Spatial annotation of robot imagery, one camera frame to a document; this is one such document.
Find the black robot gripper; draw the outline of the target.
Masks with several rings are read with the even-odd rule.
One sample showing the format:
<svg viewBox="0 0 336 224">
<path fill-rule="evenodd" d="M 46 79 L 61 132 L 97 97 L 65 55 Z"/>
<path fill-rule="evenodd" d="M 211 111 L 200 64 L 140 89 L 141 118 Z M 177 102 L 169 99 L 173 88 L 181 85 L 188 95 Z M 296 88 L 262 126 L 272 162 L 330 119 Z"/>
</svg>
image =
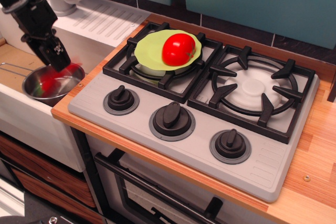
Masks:
<svg viewBox="0 0 336 224">
<path fill-rule="evenodd" d="M 45 65 L 57 72 L 70 65 L 68 53 L 52 29 L 57 16 L 47 0 L 13 0 L 10 11 L 24 32 L 22 41 Z"/>
</svg>

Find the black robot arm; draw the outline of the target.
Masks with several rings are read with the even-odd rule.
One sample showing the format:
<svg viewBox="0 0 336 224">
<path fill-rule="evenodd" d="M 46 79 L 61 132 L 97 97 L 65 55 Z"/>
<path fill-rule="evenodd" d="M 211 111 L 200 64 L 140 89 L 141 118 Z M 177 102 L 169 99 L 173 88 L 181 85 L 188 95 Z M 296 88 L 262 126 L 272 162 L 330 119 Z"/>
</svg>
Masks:
<svg viewBox="0 0 336 224">
<path fill-rule="evenodd" d="M 23 32 L 25 42 L 35 55 L 57 72 L 68 67 L 71 60 L 53 24 L 57 16 L 47 0 L 1 0 L 2 11 L 10 14 Z"/>
</svg>

